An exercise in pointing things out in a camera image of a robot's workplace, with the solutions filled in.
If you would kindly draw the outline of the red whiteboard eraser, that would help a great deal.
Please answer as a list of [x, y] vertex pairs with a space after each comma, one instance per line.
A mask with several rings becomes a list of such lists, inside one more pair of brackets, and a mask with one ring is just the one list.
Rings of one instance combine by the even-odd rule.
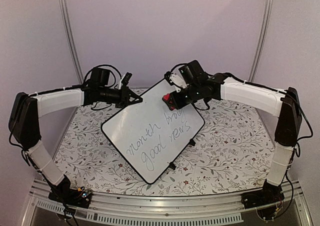
[[168, 93], [168, 94], [164, 95], [164, 96], [162, 97], [162, 100], [163, 100], [165, 103], [169, 103], [170, 100], [171, 100], [171, 94]]

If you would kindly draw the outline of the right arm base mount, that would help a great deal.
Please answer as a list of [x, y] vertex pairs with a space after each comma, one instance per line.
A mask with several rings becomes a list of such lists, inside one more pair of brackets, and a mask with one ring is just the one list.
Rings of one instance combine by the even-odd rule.
[[252, 192], [243, 193], [241, 195], [241, 203], [245, 209], [256, 208], [280, 202], [285, 199], [281, 186], [266, 184], [262, 189]]

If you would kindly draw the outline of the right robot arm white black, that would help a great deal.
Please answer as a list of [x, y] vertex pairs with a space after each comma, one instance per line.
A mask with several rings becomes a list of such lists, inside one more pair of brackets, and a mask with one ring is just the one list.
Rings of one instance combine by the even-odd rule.
[[175, 91], [163, 96], [162, 100], [173, 110], [180, 110], [199, 100], [207, 105], [210, 100], [227, 100], [262, 110], [278, 118], [275, 133], [275, 153], [270, 171], [261, 190], [252, 193], [262, 204], [269, 204], [281, 193], [281, 184], [294, 156], [301, 153], [299, 136], [301, 124], [307, 117], [300, 105], [295, 88], [274, 89], [248, 82], [229, 72], [211, 75], [203, 70], [197, 60], [174, 66], [180, 75], [172, 70], [164, 79]]

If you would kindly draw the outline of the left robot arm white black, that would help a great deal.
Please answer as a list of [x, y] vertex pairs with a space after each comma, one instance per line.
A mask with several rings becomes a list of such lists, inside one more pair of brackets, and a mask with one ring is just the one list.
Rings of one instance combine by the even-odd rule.
[[129, 72], [121, 75], [114, 66], [101, 64], [89, 70], [81, 84], [33, 94], [19, 92], [16, 95], [8, 122], [9, 143], [21, 149], [25, 162], [42, 175], [63, 203], [74, 199], [75, 190], [42, 142], [40, 118], [98, 102], [113, 104], [116, 108], [141, 103], [142, 97], [128, 87], [131, 77]]

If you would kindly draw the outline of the white whiteboard with black frame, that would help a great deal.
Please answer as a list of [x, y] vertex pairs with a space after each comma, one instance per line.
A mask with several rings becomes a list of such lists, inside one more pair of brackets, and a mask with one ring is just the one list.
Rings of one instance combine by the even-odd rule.
[[173, 164], [205, 124], [191, 104], [169, 110], [162, 97], [174, 90], [162, 79], [141, 95], [141, 103], [125, 107], [101, 125], [109, 142], [150, 185]]

